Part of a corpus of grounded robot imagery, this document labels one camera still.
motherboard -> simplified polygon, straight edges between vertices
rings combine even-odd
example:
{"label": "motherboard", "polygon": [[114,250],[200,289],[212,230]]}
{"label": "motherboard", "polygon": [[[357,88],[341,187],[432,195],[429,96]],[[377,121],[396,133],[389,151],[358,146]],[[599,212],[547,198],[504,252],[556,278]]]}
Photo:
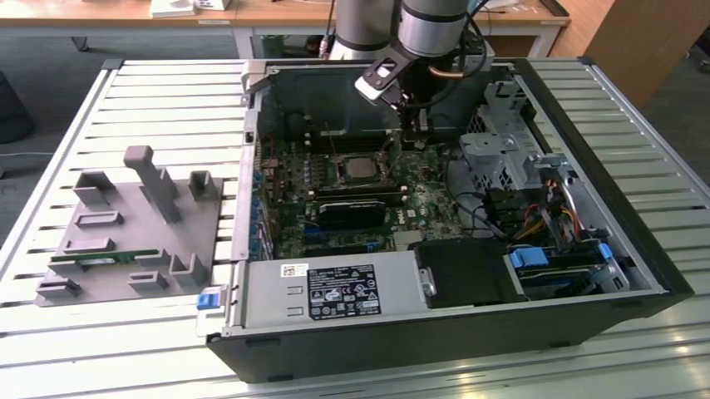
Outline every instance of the motherboard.
{"label": "motherboard", "polygon": [[407,149],[396,133],[306,139],[270,140],[261,152],[276,259],[407,250],[464,234],[440,148]]}

barcode sticker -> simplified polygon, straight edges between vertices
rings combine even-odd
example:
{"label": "barcode sticker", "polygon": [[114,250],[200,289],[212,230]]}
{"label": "barcode sticker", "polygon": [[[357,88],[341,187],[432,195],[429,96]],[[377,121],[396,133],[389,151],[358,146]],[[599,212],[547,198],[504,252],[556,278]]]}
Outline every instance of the barcode sticker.
{"label": "barcode sticker", "polygon": [[218,19],[200,19],[197,23],[200,25],[228,25],[229,21],[224,21]]}

white box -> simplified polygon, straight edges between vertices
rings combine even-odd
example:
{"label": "white box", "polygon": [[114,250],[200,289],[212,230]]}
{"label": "white box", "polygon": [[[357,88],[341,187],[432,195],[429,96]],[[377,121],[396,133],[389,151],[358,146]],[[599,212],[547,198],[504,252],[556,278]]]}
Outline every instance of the white box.
{"label": "white box", "polygon": [[185,15],[194,15],[194,7],[189,1],[176,0],[152,0],[150,1],[150,17],[181,17]]}
{"label": "white box", "polygon": [[200,10],[218,10],[224,11],[229,5],[230,0],[193,0],[194,7]]}

copper pipe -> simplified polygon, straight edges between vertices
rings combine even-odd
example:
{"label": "copper pipe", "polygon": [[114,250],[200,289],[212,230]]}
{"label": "copper pipe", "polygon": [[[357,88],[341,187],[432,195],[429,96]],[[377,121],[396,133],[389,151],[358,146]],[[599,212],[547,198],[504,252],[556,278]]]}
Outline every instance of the copper pipe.
{"label": "copper pipe", "polygon": [[441,71],[435,66],[429,66],[429,74],[441,79],[463,79],[463,72]]}

white sticker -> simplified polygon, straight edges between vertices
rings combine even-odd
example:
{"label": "white sticker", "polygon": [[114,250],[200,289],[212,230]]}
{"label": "white sticker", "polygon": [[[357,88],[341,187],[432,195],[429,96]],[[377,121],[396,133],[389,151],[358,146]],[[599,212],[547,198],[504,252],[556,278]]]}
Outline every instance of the white sticker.
{"label": "white sticker", "polygon": [[308,264],[281,264],[280,277],[304,277]]}
{"label": "white sticker", "polygon": [[222,21],[218,19],[200,19],[197,23],[200,25],[228,25],[229,21]]}

